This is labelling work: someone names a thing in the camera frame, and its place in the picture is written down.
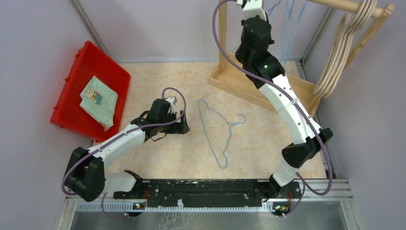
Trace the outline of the blue wire hanger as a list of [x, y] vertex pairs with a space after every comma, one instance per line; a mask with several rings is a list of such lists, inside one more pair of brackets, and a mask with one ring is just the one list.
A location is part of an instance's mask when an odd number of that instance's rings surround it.
[[290, 53], [291, 53], [291, 49], [292, 49], [292, 46], [293, 46], [293, 42], [294, 42], [294, 40], [295, 40], [296, 33], [297, 33], [297, 31], [298, 31], [298, 28], [299, 28], [301, 19], [302, 19], [302, 17], [303, 17], [303, 13], [304, 13], [304, 11], [305, 11], [305, 9], [306, 9], [307, 3], [308, 3], [308, 1], [305, 0], [304, 3], [303, 3], [303, 5], [302, 5], [302, 7], [301, 7], [301, 10], [300, 10], [299, 14], [297, 15], [297, 20], [296, 20], [296, 23], [295, 23], [295, 25], [294, 25], [294, 30], [293, 30], [293, 32], [292, 32], [292, 35], [291, 35], [290, 37], [288, 37], [288, 43], [287, 43], [287, 45], [288, 45], [288, 46], [287, 46], [287, 61], [288, 61], [288, 58], [290, 57]]
[[[214, 148], [213, 148], [213, 145], [212, 145], [212, 143], [211, 143], [211, 141], [210, 141], [210, 138], [209, 138], [209, 135], [208, 135], [208, 132], [207, 132], [207, 128], [206, 128], [206, 125], [205, 125], [205, 122], [204, 122], [204, 117], [203, 117], [203, 113], [202, 113], [201, 103], [203, 103], [203, 104], [205, 105], [205, 107], [206, 107], [208, 110], [213, 111], [213, 112], [214, 112], [215, 114], [217, 114], [220, 118], [222, 118], [222, 120], [223, 120], [223, 121], [226, 123], [226, 125], [227, 125], [227, 128], [228, 128], [228, 137], [227, 137], [227, 140], [226, 140], [224, 149], [223, 149], [222, 152], [221, 152], [221, 155], [223, 156], [223, 158], [224, 158], [224, 160], [225, 160], [224, 165], [222, 165], [222, 164], [220, 163], [219, 158], [217, 157], [217, 154], [216, 154], [216, 152], [215, 152], [215, 150], [214, 150]], [[209, 148], [210, 148], [210, 150], [211, 150], [211, 152], [212, 152], [212, 155], [213, 155], [213, 157], [214, 157], [214, 159], [215, 159], [215, 162], [216, 162], [217, 166], [218, 166], [220, 169], [225, 170], [225, 169], [228, 167], [228, 157], [227, 157], [227, 155], [226, 155], [226, 152], [227, 152], [228, 149], [229, 149], [230, 142], [231, 142], [231, 139], [232, 139], [232, 137], [233, 137], [232, 129], [233, 129], [233, 127], [235, 127], [235, 126], [245, 124], [248, 119], [247, 119], [247, 117], [246, 117], [244, 114], [237, 113], [237, 116], [244, 118], [244, 121], [242, 121], [242, 122], [229, 122], [228, 119], [227, 119], [222, 113], [220, 113], [219, 111], [217, 111], [217, 110], [215, 110], [213, 107], [211, 107], [211, 106], [209, 105], [209, 103], [208, 103], [205, 99], [199, 99], [199, 100], [197, 101], [197, 106], [198, 106], [199, 117], [200, 117], [200, 120], [201, 120], [201, 124], [202, 124], [202, 127], [203, 127], [203, 131], [204, 131], [206, 140], [207, 140], [207, 142], [208, 142], [208, 144], [209, 144]]]
[[290, 23], [292, 18], [292, 13], [295, 5], [295, 0], [287, 0], [285, 3], [284, 18], [283, 18], [283, 29], [282, 29], [282, 45], [281, 45], [281, 58], [280, 62], [282, 66], [285, 66], [287, 61], [287, 43], [288, 36], [290, 32]]
[[265, 1], [266, 12], [269, 17], [271, 16], [271, 14], [275, 10], [275, 8], [281, 4], [281, 2], [282, 2], [282, 0], [266, 0]]

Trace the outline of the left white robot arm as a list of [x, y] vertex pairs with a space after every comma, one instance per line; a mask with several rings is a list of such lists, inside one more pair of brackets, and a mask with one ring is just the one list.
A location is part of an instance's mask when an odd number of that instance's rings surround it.
[[143, 112], [121, 132], [88, 149], [74, 149], [63, 177], [63, 192], [78, 195], [87, 202], [116, 192], [126, 192], [131, 198], [140, 197], [144, 191], [140, 176], [129, 170], [106, 173], [105, 169], [132, 148], [158, 134], [189, 132], [185, 111], [178, 116], [176, 103], [175, 96], [156, 99], [150, 110]]

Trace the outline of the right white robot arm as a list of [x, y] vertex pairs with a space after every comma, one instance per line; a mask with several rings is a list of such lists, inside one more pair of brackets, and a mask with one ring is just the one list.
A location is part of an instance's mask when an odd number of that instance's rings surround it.
[[325, 144], [333, 134], [331, 129], [322, 128], [309, 115], [294, 93], [282, 65], [268, 51], [268, 46], [274, 43], [269, 22], [255, 16], [242, 20], [241, 24], [241, 44], [235, 57], [246, 76], [283, 119], [292, 138], [292, 143], [282, 150], [279, 168], [270, 178], [270, 193], [283, 197], [300, 167], [321, 150], [325, 151]]

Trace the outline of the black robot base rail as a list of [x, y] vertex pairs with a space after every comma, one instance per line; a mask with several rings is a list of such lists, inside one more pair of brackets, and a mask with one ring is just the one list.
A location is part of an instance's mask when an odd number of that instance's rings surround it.
[[181, 180], [145, 179], [129, 192], [115, 192], [115, 199], [141, 199], [147, 207], [257, 208], [272, 199], [297, 199], [298, 182], [278, 187], [268, 179]]

